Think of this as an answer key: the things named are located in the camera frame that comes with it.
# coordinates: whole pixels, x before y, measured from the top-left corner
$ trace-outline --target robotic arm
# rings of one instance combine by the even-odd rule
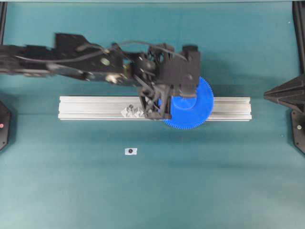
[[[125,52],[129,43],[148,45],[147,52]],[[171,119],[171,98],[195,98],[200,78],[197,46],[180,53],[167,44],[113,43],[108,49],[83,36],[57,33],[55,47],[0,45],[0,73],[31,77],[63,75],[78,80],[106,81],[138,88],[146,118]]]

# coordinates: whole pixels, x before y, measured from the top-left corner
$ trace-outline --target teal mat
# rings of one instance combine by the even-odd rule
[[[0,154],[1,229],[287,229],[305,225],[305,158],[287,108],[263,92],[299,74],[290,2],[10,3],[5,44],[195,43],[215,96],[250,96],[253,121],[64,122],[60,95],[136,95],[62,76],[0,77],[13,111]],[[137,156],[125,156],[127,147]]]

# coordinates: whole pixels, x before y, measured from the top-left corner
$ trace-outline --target small black object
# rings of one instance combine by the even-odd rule
[[[0,150],[2,150],[9,141],[10,129],[10,111],[0,102]]]

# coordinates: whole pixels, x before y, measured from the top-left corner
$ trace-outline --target black stand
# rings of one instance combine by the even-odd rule
[[[0,2],[0,44],[3,44],[7,5],[7,2]],[[10,117],[10,111],[0,102],[0,150],[9,141]]]
[[[264,99],[293,109],[294,143],[305,154],[305,1],[294,1],[292,11],[302,75],[265,92]]]

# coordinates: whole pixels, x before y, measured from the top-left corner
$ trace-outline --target metal rail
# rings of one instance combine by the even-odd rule
[[[250,121],[250,97],[215,97],[208,121]],[[141,107],[137,96],[61,96],[58,118],[61,120],[149,120],[124,117],[122,111],[132,105]]]

